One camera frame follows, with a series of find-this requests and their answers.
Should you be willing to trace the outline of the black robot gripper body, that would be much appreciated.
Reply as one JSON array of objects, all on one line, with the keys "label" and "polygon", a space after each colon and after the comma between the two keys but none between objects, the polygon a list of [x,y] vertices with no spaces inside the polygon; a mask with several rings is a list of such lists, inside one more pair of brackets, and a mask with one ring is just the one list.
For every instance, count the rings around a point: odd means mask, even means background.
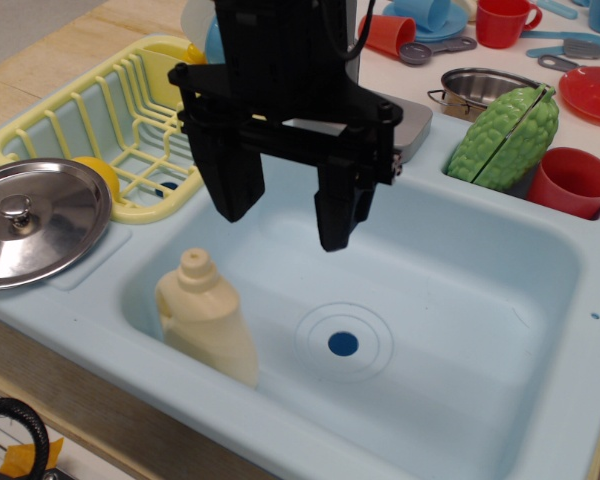
[{"label": "black robot gripper body", "polygon": [[207,185],[252,177],[262,153],[325,169],[336,183],[391,184],[403,111],[357,83],[365,39],[348,1],[216,1],[224,60],[176,65],[179,117]]}]

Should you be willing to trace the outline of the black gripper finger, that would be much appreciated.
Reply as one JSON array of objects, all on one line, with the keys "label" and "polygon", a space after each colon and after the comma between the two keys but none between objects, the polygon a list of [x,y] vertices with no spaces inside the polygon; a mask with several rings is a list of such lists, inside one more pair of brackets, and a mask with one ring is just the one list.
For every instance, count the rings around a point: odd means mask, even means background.
[{"label": "black gripper finger", "polygon": [[265,192],[260,154],[244,148],[232,130],[188,128],[187,135],[216,210],[237,222]]},{"label": "black gripper finger", "polygon": [[368,218],[375,183],[353,165],[320,165],[318,184],[314,204],[321,246],[327,252],[345,249],[353,230]]}]

